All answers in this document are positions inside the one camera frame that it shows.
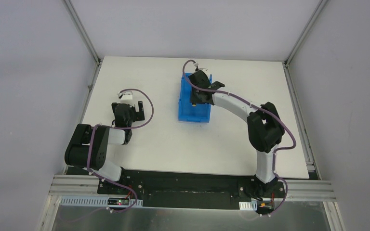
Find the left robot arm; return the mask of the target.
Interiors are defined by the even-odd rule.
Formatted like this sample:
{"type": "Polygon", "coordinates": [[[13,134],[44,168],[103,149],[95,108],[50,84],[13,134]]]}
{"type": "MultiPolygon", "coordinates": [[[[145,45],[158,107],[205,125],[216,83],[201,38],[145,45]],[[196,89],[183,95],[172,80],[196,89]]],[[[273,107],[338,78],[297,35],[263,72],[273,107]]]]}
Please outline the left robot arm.
{"type": "Polygon", "coordinates": [[[89,170],[112,181],[119,181],[123,168],[107,158],[110,145],[126,145],[132,137],[132,124],[145,120],[143,102],[139,101],[139,110],[135,105],[112,103],[114,124],[110,126],[78,124],[65,151],[65,163],[68,166],[89,170]]]}

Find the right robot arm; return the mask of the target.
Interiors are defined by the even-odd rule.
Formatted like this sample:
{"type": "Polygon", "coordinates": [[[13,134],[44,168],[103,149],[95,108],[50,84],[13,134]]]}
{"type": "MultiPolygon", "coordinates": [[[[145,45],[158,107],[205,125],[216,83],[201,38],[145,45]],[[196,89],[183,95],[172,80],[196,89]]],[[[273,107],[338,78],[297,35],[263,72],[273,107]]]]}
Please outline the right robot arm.
{"type": "Polygon", "coordinates": [[[260,107],[249,101],[221,90],[224,84],[211,83],[201,69],[190,75],[183,74],[191,86],[192,104],[211,104],[221,107],[241,118],[247,124],[248,139],[257,154],[257,169],[253,177],[253,188],[257,194],[264,193],[277,183],[275,171],[275,151],[285,133],[275,106],[267,102],[260,107]]]}

